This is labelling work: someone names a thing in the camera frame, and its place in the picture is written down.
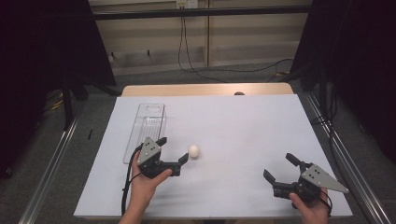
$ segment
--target human arm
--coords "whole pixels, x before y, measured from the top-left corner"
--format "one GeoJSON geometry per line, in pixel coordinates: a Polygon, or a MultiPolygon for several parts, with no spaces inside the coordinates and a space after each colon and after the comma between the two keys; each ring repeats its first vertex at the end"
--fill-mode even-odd
{"type": "Polygon", "coordinates": [[[131,183],[131,199],[125,214],[120,220],[120,224],[138,224],[142,220],[149,202],[154,196],[155,189],[172,174],[172,170],[168,169],[150,179],[140,174],[137,165],[137,158],[140,151],[136,152],[132,162],[132,176],[135,176],[131,183]]]}
{"type": "MultiPolygon", "coordinates": [[[[320,198],[327,202],[327,189],[322,188],[320,198]]],[[[328,207],[322,203],[317,202],[312,207],[307,207],[306,204],[295,193],[289,195],[291,201],[298,208],[302,215],[303,224],[327,224],[328,223],[328,207]]]]}

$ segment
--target wall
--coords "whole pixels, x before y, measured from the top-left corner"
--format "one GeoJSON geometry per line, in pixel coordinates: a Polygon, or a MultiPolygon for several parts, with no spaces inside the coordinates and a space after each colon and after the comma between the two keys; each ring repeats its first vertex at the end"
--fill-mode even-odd
{"type": "MultiPolygon", "coordinates": [[[[93,12],[176,8],[176,1],[91,0],[93,12]]],[[[199,0],[203,7],[270,7],[310,5],[310,0],[199,0]]],[[[194,67],[271,63],[293,58],[306,14],[186,18],[194,67]]],[[[178,69],[181,18],[98,21],[108,55],[115,55],[115,75],[178,69]]],[[[183,40],[180,63],[189,62],[183,40]]]]}

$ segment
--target clear plastic tray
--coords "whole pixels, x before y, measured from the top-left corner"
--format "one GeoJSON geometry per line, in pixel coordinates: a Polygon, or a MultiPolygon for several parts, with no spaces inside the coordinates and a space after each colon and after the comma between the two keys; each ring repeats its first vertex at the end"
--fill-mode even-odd
{"type": "Polygon", "coordinates": [[[147,137],[150,137],[154,141],[162,138],[165,130],[165,123],[166,115],[164,104],[139,105],[123,162],[126,164],[129,163],[134,150],[140,146],[147,137]]]}

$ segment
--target white tabletop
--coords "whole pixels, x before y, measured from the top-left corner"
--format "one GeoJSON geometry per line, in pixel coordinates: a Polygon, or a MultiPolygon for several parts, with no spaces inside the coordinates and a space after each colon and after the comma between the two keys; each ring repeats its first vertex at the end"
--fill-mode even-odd
{"type": "MultiPolygon", "coordinates": [[[[267,169],[278,182],[296,182],[299,169],[285,159],[288,152],[334,176],[297,95],[120,97],[75,216],[120,217],[122,159],[137,108],[146,103],[165,104],[163,161],[177,161],[192,144],[201,149],[180,176],[157,188],[146,218],[297,217],[262,176],[267,169]]],[[[329,195],[333,217],[352,216],[342,193],[329,195]]]]}

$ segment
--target small white ball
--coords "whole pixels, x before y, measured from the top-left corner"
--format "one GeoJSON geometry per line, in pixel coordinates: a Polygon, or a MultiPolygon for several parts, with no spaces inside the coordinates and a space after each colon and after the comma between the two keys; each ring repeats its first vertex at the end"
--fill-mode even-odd
{"type": "Polygon", "coordinates": [[[191,145],[191,146],[189,147],[189,155],[190,155],[192,158],[198,157],[198,156],[199,156],[199,148],[198,148],[198,146],[196,146],[196,145],[191,145]]]}

